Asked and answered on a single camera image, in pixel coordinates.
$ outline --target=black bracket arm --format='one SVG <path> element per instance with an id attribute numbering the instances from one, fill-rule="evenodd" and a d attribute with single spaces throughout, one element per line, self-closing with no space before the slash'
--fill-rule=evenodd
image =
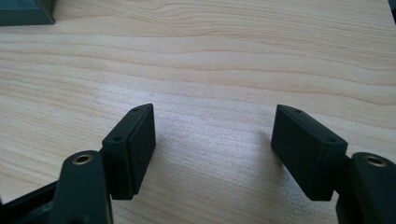
<path id="1" fill-rule="evenodd" d="M 346 156 L 347 141 L 304 111 L 278 105 L 271 147 L 304 194 L 329 201 L 339 223 L 396 223 L 396 166 L 371 153 Z"/>
<path id="2" fill-rule="evenodd" d="M 6 204 L 0 223 L 113 223 L 111 201 L 137 194 L 156 146 L 153 105 L 129 111 L 103 148 L 64 161 L 59 181 Z"/>

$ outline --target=dark green object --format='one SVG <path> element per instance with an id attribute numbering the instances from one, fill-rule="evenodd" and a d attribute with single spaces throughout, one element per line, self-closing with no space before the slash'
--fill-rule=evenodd
<path id="1" fill-rule="evenodd" d="M 0 0 L 0 26 L 54 24 L 52 0 Z"/>
<path id="2" fill-rule="evenodd" d="M 309 199 L 332 198 L 332 168 L 347 151 L 343 138 L 304 111 L 278 105 L 271 146 Z"/>
<path id="3" fill-rule="evenodd" d="M 102 141 L 113 200 L 131 200 L 139 192 L 155 148 L 154 106 L 130 110 Z"/>
<path id="4" fill-rule="evenodd" d="M 82 151 L 64 161 L 50 224 L 113 223 L 105 166 L 100 152 Z"/>

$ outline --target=black plastic bracket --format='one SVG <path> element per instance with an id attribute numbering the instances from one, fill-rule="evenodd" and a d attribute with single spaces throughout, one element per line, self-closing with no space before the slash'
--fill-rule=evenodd
<path id="1" fill-rule="evenodd" d="M 0 26 L 54 24 L 52 0 L 0 0 Z"/>
<path id="2" fill-rule="evenodd" d="M 82 151 L 64 161 L 49 223 L 113 222 L 105 166 L 97 151 Z"/>
<path id="3" fill-rule="evenodd" d="M 64 161 L 59 181 L 0 203 L 0 223 L 113 223 L 111 201 L 137 194 L 156 146 L 153 105 L 130 110 L 103 140 L 100 152 Z"/>
<path id="4" fill-rule="evenodd" d="M 340 195 L 341 224 L 396 223 L 396 166 L 370 153 L 346 156 L 347 142 L 304 111 L 278 105 L 271 147 L 312 201 Z"/>

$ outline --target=round hole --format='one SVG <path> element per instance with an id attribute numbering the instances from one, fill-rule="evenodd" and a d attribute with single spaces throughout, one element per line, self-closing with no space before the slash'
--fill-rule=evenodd
<path id="1" fill-rule="evenodd" d="M 336 142 L 335 139 L 333 139 L 333 138 L 326 138 L 326 140 L 327 140 L 328 142 L 331 142 L 331 143 Z"/>
<path id="2" fill-rule="evenodd" d="M 378 157 L 374 157 L 374 156 L 366 156 L 364 157 L 364 159 L 366 159 L 366 161 L 374 166 L 378 166 L 378 167 L 384 167 L 387 165 L 387 163 L 381 159 L 379 159 Z"/>
<path id="3" fill-rule="evenodd" d="M 120 141 L 122 141 L 122 137 L 115 137 L 115 138 L 113 138 L 113 140 L 116 142 L 120 142 Z"/>
<path id="4" fill-rule="evenodd" d="M 82 165 L 92 160 L 92 155 L 81 155 L 75 159 L 73 159 L 73 163 L 75 165 Z"/>

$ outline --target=wooden table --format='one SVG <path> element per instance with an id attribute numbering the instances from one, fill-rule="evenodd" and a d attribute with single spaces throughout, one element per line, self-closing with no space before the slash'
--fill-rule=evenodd
<path id="1" fill-rule="evenodd" d="M 58 0 L 55 25 L 0 28 L 0 194 L 59 177 L 132 107 L 157 147 L 115 223 L 336 223 L 270 148 L 276 105 L 396 161 L 387 0 Z"/>

